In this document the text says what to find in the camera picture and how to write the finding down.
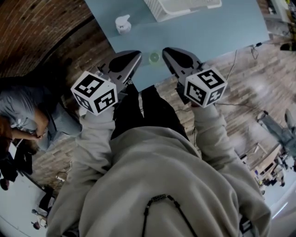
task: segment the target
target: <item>light blue table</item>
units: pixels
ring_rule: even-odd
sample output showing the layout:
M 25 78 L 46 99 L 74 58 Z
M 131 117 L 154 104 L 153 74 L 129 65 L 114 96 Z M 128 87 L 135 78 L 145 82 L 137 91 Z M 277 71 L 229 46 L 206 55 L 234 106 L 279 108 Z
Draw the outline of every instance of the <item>light blue table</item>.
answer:
M 269 39 L 256 0 L 222 0 L 222 7 L 206 9 L 157 23 L 143 0 L 86 0 L 115 52 L 140 50 L 143 62 L 133 77 L 139 91 L 171 76 L 165 64 L 148 61 L 153 51 L 177 47 L 202 62 Z M 119 35 L 115 19 L 131 15 L 131 31 Z

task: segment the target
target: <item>brick wall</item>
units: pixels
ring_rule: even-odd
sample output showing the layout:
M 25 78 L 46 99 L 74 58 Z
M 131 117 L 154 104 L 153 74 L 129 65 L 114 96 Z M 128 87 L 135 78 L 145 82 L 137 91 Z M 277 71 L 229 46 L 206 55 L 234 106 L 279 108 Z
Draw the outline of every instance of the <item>brick wall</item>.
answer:
M 0 78 L 32 71 L 91 15 L 84 0 L 0 0 Z

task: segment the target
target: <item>jeans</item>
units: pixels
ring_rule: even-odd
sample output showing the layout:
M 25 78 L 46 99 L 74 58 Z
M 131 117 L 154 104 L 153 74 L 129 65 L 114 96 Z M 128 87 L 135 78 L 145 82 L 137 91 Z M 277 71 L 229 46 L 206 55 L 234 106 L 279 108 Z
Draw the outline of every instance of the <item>jeans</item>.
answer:
M 154 126 L 170 128 L 188 140 L 173 107 L 159 96 L 154 86 L 142 91 L 144 117 L 139 108 L 139 93 L 135 86 L 128 85 L 126 92 L 128 95 L 114 112 L 115 130 L 111 139 L 135 127 Z
M 289 154 L 296 160 L 296 137 L 288 128 L 282 128 L 269 115 L 265 115 L 260 121 L 265 125 L 265 128 L 270 134 L 289 151 Z
M 51 143 L 59 138 L 60 133 L 77 136 L 82 131 L 78 118 L 70 115 L 60 103 L 51 114 L 49 126 L 44 137 L 37 143 L 41 150 L 46 151 Z

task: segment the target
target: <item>gray shirt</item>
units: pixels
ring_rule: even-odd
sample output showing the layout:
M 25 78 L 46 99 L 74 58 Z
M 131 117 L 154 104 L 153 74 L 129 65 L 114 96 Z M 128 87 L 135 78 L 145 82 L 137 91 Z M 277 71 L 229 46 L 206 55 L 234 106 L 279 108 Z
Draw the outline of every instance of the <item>gray shirt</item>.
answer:
M 33 132 L 37 129 L 35 108 L 47 92 L 43 87 L 26 86 L 11 86 L 0 91 L 0 115 L 9 119 L 12 128 Z

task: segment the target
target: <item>bottle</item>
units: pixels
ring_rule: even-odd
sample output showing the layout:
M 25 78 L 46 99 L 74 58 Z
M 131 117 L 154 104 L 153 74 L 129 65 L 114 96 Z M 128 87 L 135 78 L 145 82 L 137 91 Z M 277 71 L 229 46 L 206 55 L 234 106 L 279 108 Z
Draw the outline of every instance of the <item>bottle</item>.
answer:
M 115 24 L 119 34 L 123 35 L 130 31 L 131 24 L 128 21 L 129 18 L 130 18 L 130 15 L 125 15 L 125 16 L 116 18 Z

